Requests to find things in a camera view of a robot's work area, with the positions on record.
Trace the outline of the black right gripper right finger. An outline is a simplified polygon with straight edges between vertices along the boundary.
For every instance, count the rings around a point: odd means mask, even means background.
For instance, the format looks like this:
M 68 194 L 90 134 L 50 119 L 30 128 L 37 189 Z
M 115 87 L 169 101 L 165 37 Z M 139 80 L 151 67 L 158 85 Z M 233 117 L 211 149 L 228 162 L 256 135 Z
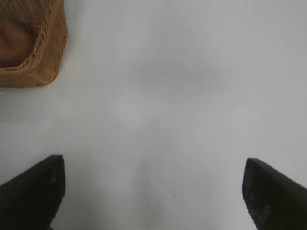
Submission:
M 246 160 L 241 190 L 257 229 L 307 228 L 307 189 L 265 162 Z

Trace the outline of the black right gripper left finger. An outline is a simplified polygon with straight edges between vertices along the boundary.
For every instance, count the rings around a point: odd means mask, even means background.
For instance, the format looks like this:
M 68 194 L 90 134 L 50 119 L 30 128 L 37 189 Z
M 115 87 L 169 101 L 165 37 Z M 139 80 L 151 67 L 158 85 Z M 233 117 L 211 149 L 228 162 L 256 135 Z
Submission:
M 48 230 L 64 196 L 64 158 L 51 155 L 0 186 L 0 228 Z

